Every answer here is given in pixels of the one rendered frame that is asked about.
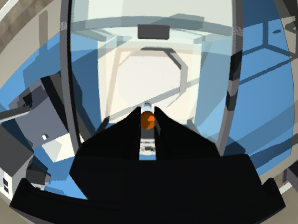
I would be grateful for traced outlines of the blue bench mat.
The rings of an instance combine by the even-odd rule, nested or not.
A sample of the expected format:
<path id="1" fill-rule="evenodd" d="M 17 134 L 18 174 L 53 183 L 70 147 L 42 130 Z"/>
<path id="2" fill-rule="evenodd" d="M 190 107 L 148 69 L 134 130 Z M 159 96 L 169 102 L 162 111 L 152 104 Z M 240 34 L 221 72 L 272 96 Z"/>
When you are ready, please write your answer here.
<path id="1" fill-rule="evenodd" d="M 248 154 L 259 176 L 290 156 L 294 124 L 288 46 L 274 0 L 243 1 L 243 51 L 238 96 L 223 156 Z M 0 112 L 38 79 L 59 73 L 60 32 L 39 48 L 0 89 Z M 53 162 L 32 149 L 15 119 L 0 123 L 34 153 L 32 163 L 51 176 L 44 191 L 87 199 L 69 175 L 75 156 Z"/>

